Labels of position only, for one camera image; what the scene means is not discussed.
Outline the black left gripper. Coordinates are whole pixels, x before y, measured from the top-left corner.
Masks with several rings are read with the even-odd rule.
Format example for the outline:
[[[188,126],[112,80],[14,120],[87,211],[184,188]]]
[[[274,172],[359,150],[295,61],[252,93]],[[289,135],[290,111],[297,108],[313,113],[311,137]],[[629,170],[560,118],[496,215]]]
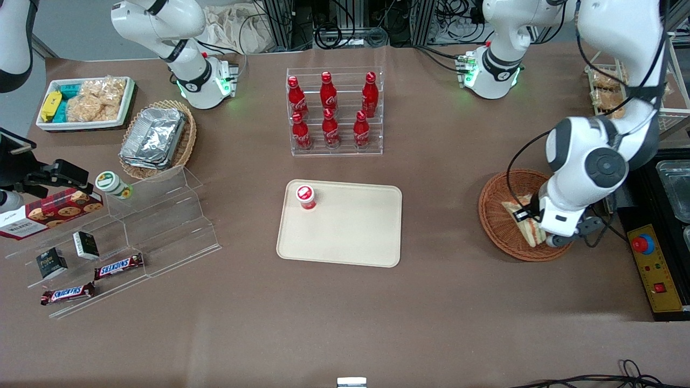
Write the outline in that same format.
[[[539,221],[540,216],[530,216],[528,211],[522,208],[512,212],[515,223],[525,237],[583,237],[602,229],[601,218],[582,216],[583,214],[579,214],[577,218],[568,218],[566,221],[554,218],[553,221],[564,223],[564,226],[547,224],[547,228],[544,229]]]

